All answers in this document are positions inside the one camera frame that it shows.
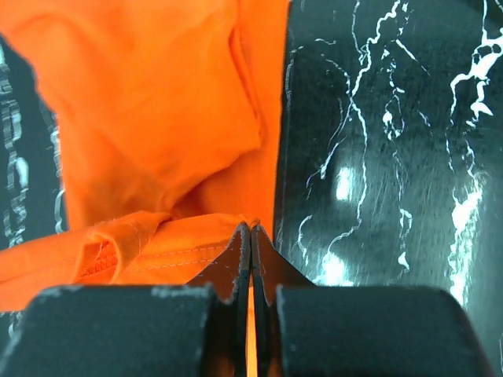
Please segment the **orange t shirt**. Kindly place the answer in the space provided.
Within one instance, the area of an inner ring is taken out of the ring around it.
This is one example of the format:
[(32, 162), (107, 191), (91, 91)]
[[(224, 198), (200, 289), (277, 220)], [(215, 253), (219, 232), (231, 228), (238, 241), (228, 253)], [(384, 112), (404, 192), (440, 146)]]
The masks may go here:
[(66, 232), (1, 253), (4, 376), (202, 376), (210, 286), (274, 222), (287, 1), (4, 1), (54, 113)]

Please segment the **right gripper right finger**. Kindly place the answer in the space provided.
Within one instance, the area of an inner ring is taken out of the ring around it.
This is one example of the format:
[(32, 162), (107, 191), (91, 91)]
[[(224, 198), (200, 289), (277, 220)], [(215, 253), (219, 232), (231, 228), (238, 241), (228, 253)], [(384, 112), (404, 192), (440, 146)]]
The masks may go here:
[(259, 376), (282, 376), (277, 287), (313, 287), (314, 284), (276, 251), (261, 225), (251, 230), (251, 279), (257, 372)]

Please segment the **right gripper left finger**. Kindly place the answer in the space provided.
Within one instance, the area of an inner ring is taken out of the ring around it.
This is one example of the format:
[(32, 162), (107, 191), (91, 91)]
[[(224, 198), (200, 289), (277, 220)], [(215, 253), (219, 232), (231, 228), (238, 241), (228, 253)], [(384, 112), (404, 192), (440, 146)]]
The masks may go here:
[(188, 282), (191, 287), (210, 286), (215, 294), (205, 324), (202, 376), (247, 375), (250, 262), (250, 229), (240, 223), (225, 250)]

